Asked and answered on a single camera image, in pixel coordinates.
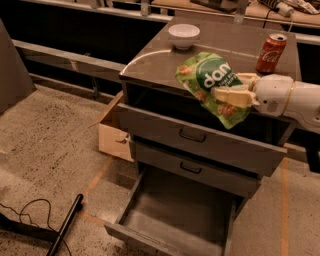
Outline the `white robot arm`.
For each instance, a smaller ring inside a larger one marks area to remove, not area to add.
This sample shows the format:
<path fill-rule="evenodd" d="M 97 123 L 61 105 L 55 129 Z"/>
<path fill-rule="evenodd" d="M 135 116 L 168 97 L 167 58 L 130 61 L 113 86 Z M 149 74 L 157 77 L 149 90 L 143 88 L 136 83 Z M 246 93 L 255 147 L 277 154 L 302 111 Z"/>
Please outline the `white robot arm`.
<path fill-rule="evenodd" d="M 214 98 L 235 107 L 254 107 L 264 115 L 289 117 L 306 130 L 320 133 L 319 85 L 278 74 L 250 77 L 243 73 L 242 77 L 244 85 L 216 87 Z"/>

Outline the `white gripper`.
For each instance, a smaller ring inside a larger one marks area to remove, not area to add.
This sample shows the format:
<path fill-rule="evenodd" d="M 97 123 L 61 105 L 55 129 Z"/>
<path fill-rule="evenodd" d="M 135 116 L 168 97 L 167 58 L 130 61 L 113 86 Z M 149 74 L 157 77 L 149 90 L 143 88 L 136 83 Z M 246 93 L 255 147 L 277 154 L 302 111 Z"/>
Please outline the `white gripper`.
<path fill-rule="evenodd" d="M 240 108 L 256 106 L 260 113 L 274 117 L 284 112 L 294 83 L 291 77 L 271 74 L 260 78 L 256 73 L 237 73 L 236 76 L 241 85 L 216 87 L 216 100 Z"/>

